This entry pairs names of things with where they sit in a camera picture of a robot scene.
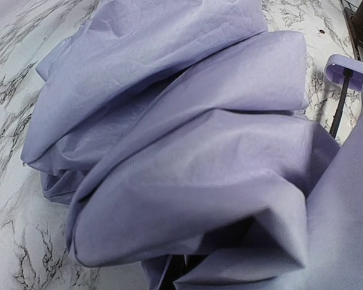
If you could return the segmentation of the lilac folding umbrella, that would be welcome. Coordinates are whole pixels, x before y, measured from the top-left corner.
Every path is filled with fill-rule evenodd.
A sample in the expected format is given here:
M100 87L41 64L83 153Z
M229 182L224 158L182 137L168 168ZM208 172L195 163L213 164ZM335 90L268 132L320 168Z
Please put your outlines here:
M89 267L151 289L363 289L362 111L300 110L306 42L260 1L100 1L36 68L21 158Z

